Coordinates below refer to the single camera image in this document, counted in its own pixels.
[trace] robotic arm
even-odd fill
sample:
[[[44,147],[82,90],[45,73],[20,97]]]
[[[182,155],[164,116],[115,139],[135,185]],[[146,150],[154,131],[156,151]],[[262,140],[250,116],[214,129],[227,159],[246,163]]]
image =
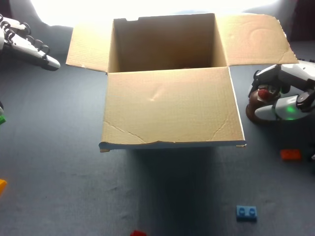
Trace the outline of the robotic arm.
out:
[[[253,78],[246,107],[252,122],[299,119],[315,108],[315,63],[272,65]],[[298,93],[286,97],[292,87]]]
[[[48,55],[49,47],[42,41],[33,39],[30,34],[31,28],[27,23],[20,23],[0,14],[0,58],[3,54],[10,54],[45,70],[58,70],[60,64]],[[3,104],[0,102],[0,124],[5,121],[2,115]]]

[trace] cardboard box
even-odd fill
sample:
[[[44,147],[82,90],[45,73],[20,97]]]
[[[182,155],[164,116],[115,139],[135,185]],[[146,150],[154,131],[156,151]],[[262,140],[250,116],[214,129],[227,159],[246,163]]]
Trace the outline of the cardboard box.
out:
[[[245,145],[229,66],[297,62],[274,17],[210,13],[80,24],[67,58],[108,72],[101,151]]]

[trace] green light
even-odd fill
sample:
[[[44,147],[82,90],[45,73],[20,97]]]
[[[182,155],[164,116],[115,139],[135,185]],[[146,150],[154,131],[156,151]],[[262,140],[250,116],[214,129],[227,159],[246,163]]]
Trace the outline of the green light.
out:
[[[296,112],[293,107],[288,107],[288,108],[286,109],[286,111],[287,111],[287,112],[290,112],[290,113],[295,113],[295,112]]]

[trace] cardboard flap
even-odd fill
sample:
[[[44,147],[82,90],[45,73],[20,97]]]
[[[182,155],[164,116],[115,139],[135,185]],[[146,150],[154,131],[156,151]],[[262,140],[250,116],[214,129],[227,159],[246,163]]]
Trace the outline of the cardboard flap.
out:
[[[228,67],[109,73],[102,142],[244,141]]]
[[[112,21],[74,27],[66,64],[107,72],[112,29]]]
[[[217,24],[228,65],[298,63],[272,16],[217,16]]]

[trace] gray table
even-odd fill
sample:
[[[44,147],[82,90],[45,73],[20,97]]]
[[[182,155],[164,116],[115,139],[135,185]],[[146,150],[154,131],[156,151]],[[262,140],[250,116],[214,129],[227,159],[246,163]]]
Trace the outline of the gray table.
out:
[[[260,127],[245,116],[252,75],[265,66],[231,68],[245,148],[100,153],[107,77],[64,64],[72,29],[44,25],[27,1],[12,7],[62,67],[0,65],[8,120],[0,127],[0,178],[8,181],[0,235],[313,235],[312,166],[284,163],[279,154],[311,153],[313,117]],[[236,205],[257,206],[258,222],[237,223]]]

